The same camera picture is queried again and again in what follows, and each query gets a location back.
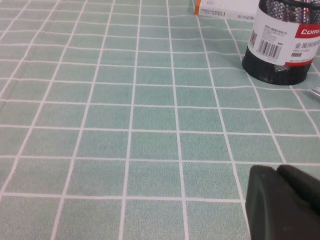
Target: white grid line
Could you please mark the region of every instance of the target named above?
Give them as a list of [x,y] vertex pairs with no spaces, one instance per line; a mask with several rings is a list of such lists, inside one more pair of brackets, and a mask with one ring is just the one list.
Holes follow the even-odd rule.
[[[242,58],[241,58],[241,54],[240,54],[240,50],[239,50],[238,43],[237,43],[237,41],[236,41],[236,39],[235,39],[232,31],[230,30],[229,23],[227,22],[227,20],[224,20],[224,21],[225,21],[225,24],[227,25],[228,30],[229,30],[229,32],[230,32],[230,34],[231,34],[231,36],[232,36],[232,38],[233,38],[233,40],[234,40],[235,48],[236,48],[236,50],[237,50],[237,52],[238,52],[238,55],[239,55],[239,58],[240,58],[240,61],[241,61]],[[284,156],[284,154],[282,153],[282,150],[281,150],[280,145],[279,145],[279,143],[278,143],[278,140],[276,139],[276,137],[275,137],[275,135],[274,135],[274,131],[273,131],[272,127],[271,127],[271,124],[270,124],[270,122],[269,122],[269,120],[268,120],[268,118],[267,118],[267,115],[266,115],[264,106],[263,106],[263,104],[262,104],[262,101],[261,101],[261,99],[260,99],[258,90],[257,90],[254,82],[252,81],[251,76],[250,76],[247,72],[246,72],[246,75],[247,75],[247,77],[248,77],[251,85],[253,86],[253,90],[254,90],[254,93],[255,93],[256,98],[257,98],[257,100],[258,100],[259,107],[261,108],[261,112],[262,112],[263,118],[264,118],[264,120],[265,120],[265,122],[266,122],[266,124],[267,124],[267,126],[268,126],[268,129],[269,129],[270,133],[272,134],[272,138],[273,138],[274,144],[275,144],[275,146],[276,146],[276,148],[277,148],[277,150],[278,150],[278,152],[279,152],[279,155],[280,155],[283,163],[287,163],[287,161],[286,161],[286,159],[285,159],[285,156]]]
[[[24,192],[5,192],[6,197],[25,197],[25,198],[61,198],[61,194],[43,193],[24,193]],[[66,199],[78,200],[147,200],[147,201],[183,201],[182,197],[161,197],[161,196],[92,196],[92,195],[65,195]],[[219,199],[219,198],[197,198],[186,197],[188,202],[207,202],[207,203],[241,203],[240,199]]]
[[[6,44],[5,46],[29,46],[30,44],[28,43],[18,43],[18,44]],[[41,47],[64,47],[65,45],[63,44],[32,44],[31,46],[41,46]],[[68,49],[76,49],[76,50],[88,50],[88,51],[100,51],[100,48],[95,48],[95,47],[79,47],[79,46],[68,46]],[[102,49],[103,51],[120,51],[120,52],[136,52],[136,50],[132,49],[122,49],[122,48],[107,48],[104,47]],[[152,53],[152,54],[170,54],[170,51],[152,51],[152,50],[138,50],[140,53]],[[173,51],[173,54],[204,54],[204,51]],[[221,54],[221,55],[226,55],[226,56],[236,56],[238,55],[237,53],[224,53],[220,51],[207,51],[209,54]],[[12,59],[0,59],[0,61],[10,61]]]
[[[0,124],[0,128],[12,128],[12,129],[29,129],[29,125],[12,125],[12,124]],[[62,126],[32,126],[33,129],[41,130],[66,130],[66,131],[100,131],[100,132],[129,132],[126,128],[99,128],[99,127],[62,127]],[[175,134],[176,130],[156,130],[156,129],[132,129],[135,133],[163,133],[163,134]],[[181,134],[208,134],[208,135],[240,135],[240,136],[277,136],[277,137],[292,137],[292,138],[317,138],[318,134],[290,134],[290,133],[261,133],[261,132],[220,132],[220,131],[192,131],[192,130],[180,130]]]
[[175,64],[174,64],[173,45],[172,45],[172,39],[171,39],[171,23],[170,23],[170,10],[169,10],[169,1],[168,0],[166,0],[166,13],[167,13],[168,28],[169,28],[171,75],[172,75],[172,85],[173,85],[176,141],[177,141],[177,150],[178,150],[178,158],[179,158],[179,174],[180,174],[180,186],[181,186],[181,197],[182,197],[182,216],[183,216],[184,239],[189,240],[188,211],[187,211],[186,190],[185,190],[185,180],[184,180],[184,164],[182,162],[183,157],[182,157],[182,148],[181,148],[181,139],[180,139],[180,125],[179,125],[178,102],[177,102],[177,91],[176,91],[176,78],[175,78],[175,69],[174,69]]
[[[21,8],[5,8],[6,11],[15,11],[20,10]],[[25,10],[25,12],[50,12],[49,9],[32,9],[28,8]],[[58,9],[55,10],[55,12],[61,12],[61,13],[79,13],[77,10],[65,10],[65,9]],[[84,14],[100,14],[100,15],[107,15],[110,14],[109,11],[83,11]],[[124,12],[113,12],[113,15],[125,15],[125,16],[139,16],[139,14],[135,13],[124,13]],[[167,18],[166,15],[161,14],[141,14],[141,17],[157,17],[157,18]],[[188,14],[177,14],[170,16],[170,18],[179,18],[179,17],[190,17]]]
[[[40,104],[42,101],[40,101],[40,100],[24,100],[24,99],[4,99],[4,98],[0,98],[0,102],[4,102],[4,103]],[[85,102],[72,102],[72,101],[44,101],[44,104],[86,105]],[[131,106],[131,104],[125,104],[125,103],[103,103],[103,102],[91,102],[89,105],[90,106],[119,106],[119,107],[130,107]],[[133,106],[134,107],[144,107],[144,108],[175,108],[174,105],[134,104]],[[177,106],[177,108],[178,109],[203,109],[203,110],[217,110],[218,109],[217,107],[214,107],[214,106],[187,106],[187,105]],[[245,108],[245,107],[220,107],[220,109],[221,110],[261,111],[260,108]],[[288,107],[270,107],[270,108],[265,108],[264,110],[265,111],[320,112],[320,109],[297,109],[297,108],[288,108]]]
[[[202,29],[201,29],[201,26],[200,26],[200,21],[199,21],[198,16],[196,16],[196,20],[197,20],[197,23],[198,23],[200,35],[203,38],[203,33],[202,33]],[[202,39],[202,44],[203,44],[204,51],[206,52],[207,51],[207,47],[206,47],[206,43],[205,43],[204,39]],[[205,58],[206,58],[206,62],[207,62],[208,68],[210,69],[211,68],[211,64],[210,64],[208,53],[205,53]],[[215,87],[215,82],[214,82],[214,77],[213,77],[212,71],[209,71],[209,75],[210,75],[212,89],[213,89],[213,93],[214,93],[214,97],[215,97],[215,101],[216,101],[216,106],[218,107],[218,112],[219,112],[219,117],[220,117],[220,121],[221,121],[221,125],[222,125],[222,130],[223,130],[223,135],[224,135],[226,147],[227,147],[227,150],[228,150],[228,153],[229,153],[230,160],[232,162],[232,171],[233,171],[235,183],[236,183],[236,186],[237,186],[239,197],[243,201],[244,200],[244,196],[243,196],[243,192],[242,192],[242,189],[241,189],[239,176],[238,176],[238,173],[237,173],[237,166],[236,166],[236,162],[235,162],[232,150],[231,150],[229,137],[227,135],[227,130],[226,130],[225,122],[224,122],[224,117],[223,117],[222,111],[220,109],[218,94],[217,94],[217,90],[216,90],[216,87]],[[245,222],[246,222],[246,227],[247,227],[247,230],[248,230],[248,232],[250,234],[248,217],[247,217],[246,206],[245,206],[245,202],[244,201],[241,203],[241,207],[242,207],[243,216],[244,216],[244,219],[245,219]]]
[[[12,18],[0,18],[0,20],[10,20],[12,21]],[[19,18],[17,19],[19,21],[26,21],[26,22],[43,22],[43,19],[27,19],[27,18]],[[73,20],[48,20],[49,23],[75,23],[75,21]],[[80,24],[92,24],[92,25],[106,25],[106,22],[95,22],[95,21],[79,21]],[[110,26],[127,26],[127,27],[138,27],[137,24],[127,24],[127,23],[110,23]],[[168,26],[162,26],[162,25],[140,25],[140,27],[143,28],[164,28],[167,29]],[[172,29],[198,29],[198,26],[171,26]],[[202,29],[219,29],[219,30],[224,30],[224,31],[228,31],[228,29],[226,28],[221,28],[221,27],[216,27],[216,26],[202,26]],[[243,28],[231,28],[231,31],[250,31],[250,29],[243,29]]]
[[119,223],[119,235],[118,240],[124,238],[125,229],[125,217],[126,217],[126,197],[128,190],[128,178],[129,178],[129,166],[130,166],[130,153],[131,153],[131,141],[132,141],[132,128],[134,121],[134,104],[135,104],[135,94],[136,94],[136,81],[137,81],[137,66],[138,66],[138,54],[139,54],[139,37],[140,37],[140,24],[141,24],[141,12],[142,12],[142,0],[139,2],[139,17],[138,17],[138,27],[136,33],[136,46],[135,46],[135,56],[134,56],[134,70],[133,70],[133,83],[132,83],[132,94],[131,94],[131,104],[130,104],[130,117],[129,117],[129,129],[128,129],[128,140],[126,149],[126,160],[124,167],[124,179],[123,179],[123,190],[122,190],[122,202],[121,202],[121,212],[120,212],[120,223]]
[[[50,12],[50,14],[47,16],[47,19],[49,19],[49,17],[50,17],[51,14],[53,13],[54,9],[58,6],[59,1],[60,1],[60,0],[57,0],[57,1],[56,1],[54,7],[52,8],[52,10],[51,10],[51,12]],[[45,24],[46,24],[46,21],[43,22],[43,24],[41,25],[39,31],[45,26]],[[34,36],[33,39],[31,40],[31,43],[32,43],[33,40],[36,38],[36,36],[37,36],[37,33],[35,34],[35,36]],[[28,49],[27,49],[26,52],[24,53],[24,57],[21,59],[21,61],[18,63],[18,65],[17,65],[16,68],[14,69],[13,73],[12,73],[11,76],[10,76],[10,79],[9,79],[9,80],[6,82],[6,84],[4,85],[2,91],[0,91],[0,98],[2,97],[2,94],[5,92],[6,88],[8,87],[8,85],[9,85],[12,77],[16,74],[16,71],[17,71],[18,68],[20,67],[19,64],[21,65],[22,60],[27,56],[29,49],[30,49],[30,46],[28,47]],[[49,93],[50,87],[51,87],[51,85],[49,84],[49,86],[47,87],[47,90],[46,90],[46,92],[45,92],[45,94],[44,94],[44,96],[43,96],[43,98],[42,98],[42,101],[44,101],[44,100],[46,99],[46,94]],[[9,175],[7,176],[5,182],[4,182],[4,184],[3,184],[3,186],[2,186],[2,188],[1,188],[1,190],[0,190],[0,201],[1,201],[1,199],[2,199],[2,194],[5,192],[6,187],[7,187],[8,183],[9,183],[9,181],[11,180],[13,174],[15,173],[15,170],[16,170],[17,165],[18,165],[19,157],[20,157],[20,155],[22,154],[22,152],[23,152],[23,150],[24,150],[24,148],[25,148],[25,145],[26,145],[26,143],[27,143],[27,141],[28,141],[28,139],[29,139],[29,136],[31,135],[32,127],[35,125],[35,123],[36,123],[36,121],[37,121],[37,118],[38,118],[38,116],[39,116],[39,114],[40,114],[40,111],[41,111],[42,106],[43,106],[43,103],[41,103],[40,106],[39,106],[38,109],[37,109],[37,112],[36,112],[36,114],[35,114],[35,116],[34,116],[34,118],[33,118],[33,120],[32,120],[31,126],[29,127],[28,132],[26,133],[26,136],[24,137],[23,142],[22,142],[22,144],[21,144],[21,146],[20,146],[20,148],[19,148],[18,154],[17,154],[16,158],[14,159],[13,165],[12,165],[12,167],[11,167],[11,171],[10,171]]]
[[[16,155],[0,155],[0,159],[13,159]],[[34,156],[34,155],[21,155],[20,159],[42,159],[42,160],[71,160],[72,156]],[[115,157],[81,157],[77,156],[75,160],[93,160],[93,161],[126,161],[126,158]],[[130,162],[152,162],[152,163],[179,163],[178,159],[143,159],[143,158],[130,158]],[[202,163],[202,164],[233,164],[232,161],[226,160],[197,160],[197,159],[183,159],[183,163]],[[235,161],[238,165],[283,165],[282,161]],[[316,162],[288,162],[286,165],[301,166],[301,167],[320,167],[320,163]]]
[[21,11],[19,12],[19,14],[15,17],[15,18],[9,18],[9,20],[11,21],[9,26],[4,30],[4,32],[2,33],[2,35],[0,36],[0,41],[2,40],[2,38],[4,37],[4,35],[6,35],[6,33],[8,32],[8,30],[11,28],[11,26],[14,24],[14,22],[20,17],[20,15],[24,12],[24,10],[26,9],[26,7],[31,3],[31,0],[29,0],[28,2],[26,2],[26,4],[24,5],[24,7],[21,9]]
[[[50,63],[50,64],[58,64],[58,62],[55,61],[37,61],[37,60],[25,60],[24,63]],[[62,64],[68,64],[68,65],[81,65],[85,66],[86,64],[75,64],[73,62],[61,62]],[[134,68],[134,66],[123,66],[123,65],[109,65],[109,64],[100,64],[99,66],[104,66],[104,67],[123,67],[123,68]],[[137,66],[137,68],[146,68],[145,66]],[[190,68],[180,68],[180,67],[174,67],[174,69],[179,69],[179,70],[190,70]],[[199,68],[199,70],[208,70],[208,68]],[[8,78],[1,78],[0,81],[7,81]],[[49,79],[40,79],[40,78],[15,78],[13,77],[11,80],[14,81],[38,81],[38,82],[50,82]],[[74,80],[54,80],[55,83],[65,83],[65,84],[91,84],[92,81],[74,81]],[[104,81],[99,81],[96,82],[95,84],[97,85],[123,85],[123,86],[132,86],[133,83],[128,83],[128,82],[104,82]],[[152,83],[136,83],[136,86],[146,86],[146,87],[173,87],[172,84],[152,84]],[[205,86],[205,85],[175,85],[176,87],[179,88],[198,88],[198,89],[211,89],[211,86]],[[240,86],[216,86],[216,89],[242,89],[242,88],[248,88],[251,89],[253,88],[252,85],[240,85]],[[292,90],[290,88],[267,88],[267,87],[259,87],[256,86],[257,89],[262,89],[262,90],[270,90],[270,91],[289,91],[291,92]],[[295,91],[300,91],[300,92],[309,92],[311,89],[303,89],[303,88],[295,88]],[[279,109],[279,110],[297,110],[300,111],[301,109],[296,109],[296,108],[285,108],[285,107],[274,107],[274,108],[264,108],[265,110],[269,109]]]
[[[8,33],[36,33],[37,30],[8,30]],[[40,33],[45,34],[55,34],[55,35],[67,35],[69,36],[69,33],[63,33],[63,32],[54,32],[54,31],[40,31]],[[74,33],[74,36],[89,36],[89,37],[103,37],[103,34],[97,34],[97,33]],[[125,39],[136,39],[135,36],[121,36],[121,35],[107,35],[107,37],[111,38],[125,38]],[[168,37],[150,37],[150,36],[140,36],[140,39],[151,39],[151,40],[169,40]],[[194,41],[194,40],[202,40],[200,37],[195,38],[171,38],[171,40],[174,41]],[[205,41],[211,41],[211,42],[219,42],[219,41],[234,41],[232,38],[220,38],[220,39],[210,39],[210,38],[204,38]],[[247,43],[247,40],[236,40],[237,42],[244,42]],[[27,43],[0,43],[0,46],[24,46],[27,45]],[[55,46],[52,44],[34,44],[34,45],[46,45],[46,46]]]
[[[84,5],[82,6],[82,11],[85,9],[85,6],[86,6],[87,2],[88,2],[88,0],[86,0]],[[51,240],[54,240],[56,238],[56,233],[57,233],[57,229],[58,229],[60,216],[61,216],[61,213],[62,213],[62,208],[63,208],[64,201],[65,201],[65,196],[67,195],[67,190],[68,190],[68,187],[69,187],[72,171],[73,171],[74,164],[75,164],[75,157],[77,156],[77,153],[78,153],[81,137],[82,137],[82,134],[83,134],[83,129],[84,129],[84,126],[85,126],[87,115],[88,115],[89,103],[91,102],[91,98],[92,98],[92,95],[93,95],[93,92],[94,92],[95,82],[96,82],[97,75],[98,75],[98,70],[99,70],[99,64],[100,64],[100,61],[102,59],[102,54],[103,54],[103,46],[104,46],[106,38],[107,38],[107,32],[108,32],[108,29],[109,29],[109,23],[110,23],[110,20],[111,20],[113,7],[114,7],[114,5],[111,5],[110,15],[108,17],[108,23],[106,25],[106,29],[105,29],[105,33],[104,33],[104,37],[103,37],[103,41],[102,41],[102,45],[101,45],[101,50],[100,50],[100,53],[99,53],[98,64],[96,65],[96,68],[95,68],[93,81],[91,83],[90,93],[89,93],[89,96],[88,96],[88,99],[87,99],[87,104],[85,106],[85,110],[84,110],[84,114],[83,114],[83,118],[82,118],[82,122],[81,122],[81,127],[80,127],[79,134],[78,134],[78,137],[77,137],[77,140],[76,140],[76,143],[75,143],[75,147],[74,147],[72,158],[71,158],[71,161],[70,161],[70,166],[69,166],[69,170],[68,170],[68,173],[67,173],[66,181],[65,181],[65,184],[64,184],[62,196],[61,196],[61,199],[60,199],[60,202],[59,202],[59,206],[58,206],[58,210],[57,210],[57,213],[56,213],[56,217],[55,217],[55,220],[54,220],[54,225],[53,225],[53,228],[52,228],[52,233],[51,233],[51,238],[50,238]],[[75,32],[76,26],[77,26],[77,23],[75,24],[72,33]],[[67,43],[66,46],[68,46],[70,42],[71,42],[71,36],[70,36],[69,42]]]

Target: cardboard box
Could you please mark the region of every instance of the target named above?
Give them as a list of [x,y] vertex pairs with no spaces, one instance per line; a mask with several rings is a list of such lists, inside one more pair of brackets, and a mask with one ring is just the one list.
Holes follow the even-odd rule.
[[194,14],[253,22],[259,0],[196,0]]

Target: black mesh pen holder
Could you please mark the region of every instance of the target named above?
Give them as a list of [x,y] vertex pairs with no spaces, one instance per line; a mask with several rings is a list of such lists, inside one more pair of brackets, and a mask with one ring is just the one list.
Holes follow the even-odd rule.
[[[318,0],[260,0],[259,8],[268,16],[283,22],[320,23]],[[252,77],[274,85],[295,85],[303,82],[311,63],[303,66],[275,65],[253,55],[247,47],[242,60],[244,70]]]

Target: white label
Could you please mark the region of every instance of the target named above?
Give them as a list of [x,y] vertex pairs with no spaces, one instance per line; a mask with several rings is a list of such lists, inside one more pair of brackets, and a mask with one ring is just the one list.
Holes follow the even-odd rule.
[[277,20],[258,8],[248,48],[267,63],[303,66],[312,62],[319,44],[320,24]]

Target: green checkered tablecloth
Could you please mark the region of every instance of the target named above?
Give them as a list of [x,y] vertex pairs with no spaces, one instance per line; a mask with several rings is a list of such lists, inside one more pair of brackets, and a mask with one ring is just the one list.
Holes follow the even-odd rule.
[[248,240],[254,164],[320,178],[320,59],[249,77],[190,0],[0,0],[1,240]]

